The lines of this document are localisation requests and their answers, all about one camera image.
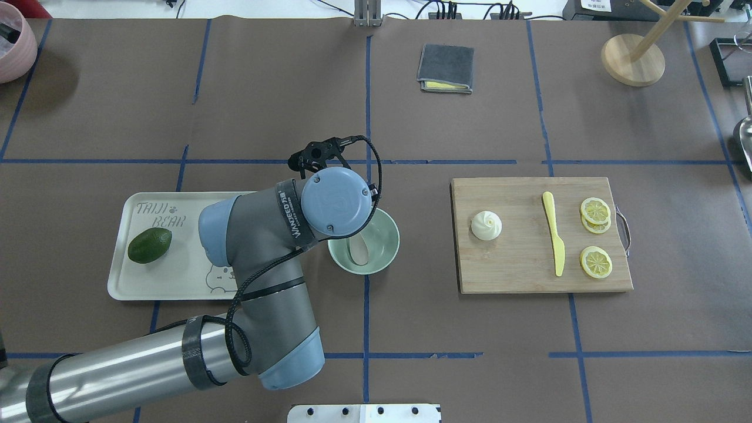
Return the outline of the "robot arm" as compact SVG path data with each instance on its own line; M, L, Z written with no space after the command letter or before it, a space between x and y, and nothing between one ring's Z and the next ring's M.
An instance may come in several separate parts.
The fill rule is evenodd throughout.
M268 390L307 382L325 358L298 257L359 233L382 190L352 169L328 167L207 206L201 244L210 262L236 276L227 313L34 370L3 368L2 421L87 422L253 374Z

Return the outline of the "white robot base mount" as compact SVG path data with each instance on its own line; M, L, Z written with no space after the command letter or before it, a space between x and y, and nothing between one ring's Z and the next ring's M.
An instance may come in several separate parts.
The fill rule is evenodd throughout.
M441 422L439 404L296 405L287 422Z

